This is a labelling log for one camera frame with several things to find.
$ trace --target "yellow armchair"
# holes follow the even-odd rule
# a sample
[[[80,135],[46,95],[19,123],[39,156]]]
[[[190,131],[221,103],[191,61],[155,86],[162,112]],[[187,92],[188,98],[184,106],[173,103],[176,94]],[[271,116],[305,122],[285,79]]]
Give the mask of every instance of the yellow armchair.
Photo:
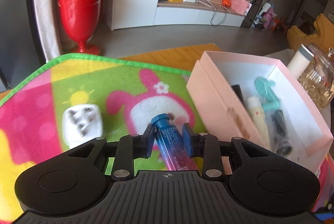
[[[316,33],[307,35],[297,26],[292,26],[287,32],[287,39],[290,49],[294,52],[298,50],[301,44],[307,46],[314,43],[325,53],[328,53],[330,47],[334,47],[334,25],[323,14],[320,14],[314,22]]]

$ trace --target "jack-o'-lantern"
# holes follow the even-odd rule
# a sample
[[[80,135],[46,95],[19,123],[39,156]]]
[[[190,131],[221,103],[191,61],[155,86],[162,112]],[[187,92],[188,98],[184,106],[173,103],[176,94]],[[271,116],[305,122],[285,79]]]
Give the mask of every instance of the jack-o'-lantern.
[[[222,5],[229,8],[231,6],[231,1],[230,0],[223,0]]]

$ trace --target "gray bottle cap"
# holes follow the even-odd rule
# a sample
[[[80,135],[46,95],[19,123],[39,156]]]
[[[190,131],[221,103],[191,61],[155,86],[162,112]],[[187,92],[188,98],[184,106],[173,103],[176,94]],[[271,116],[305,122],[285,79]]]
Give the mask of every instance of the gray bottle cap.
[[[299,49],[298,49],[298,52],[305,58],[307,59],[308,61],[312,61],[313,58],[314,58],[314,54],[311,53],[308,48],[306,48],[304,46],[304,44],[302,44]]]

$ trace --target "colorful blanket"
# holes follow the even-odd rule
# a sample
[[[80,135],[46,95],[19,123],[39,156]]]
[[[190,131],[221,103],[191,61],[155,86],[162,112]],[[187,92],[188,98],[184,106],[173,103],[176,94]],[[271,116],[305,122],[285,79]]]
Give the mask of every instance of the colorful blanket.
[[[22,214],[14,183],[21,172],[69,149],[62,115],[74,105],[97,104],[109,142],[142,134],[151,118],[169,113],[180,127],[205,128],[186,90],[190,72],[86,54],[66,54],[45,64],[0,102],[0,223]],[[106,174],[110,174],[112,160]],[[166,169],[159,151],[135,160],[139,169]]]

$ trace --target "yellow sun design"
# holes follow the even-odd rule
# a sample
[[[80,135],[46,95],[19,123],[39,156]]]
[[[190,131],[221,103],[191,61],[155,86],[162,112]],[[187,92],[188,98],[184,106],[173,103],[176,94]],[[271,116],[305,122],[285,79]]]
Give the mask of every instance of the yellow sun design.
[[[75,105],[78,105],[78,104],[86,104],[89,102],[93,103],[95,101],[90,101],[89,98],[90,98],[90,94],[94,92],[94,89],[90,92],[86,92],[84,91],[84,86],[81,86],[80,87],[80,90],[79,91],[74,91],[73,89],[69,89],[68,91],[70,93],[72,93],[71,97],[70,97],[70,100],[68,101],[64,101],[62,104],[68,104],[70,103],[71,106],[75,106]]]

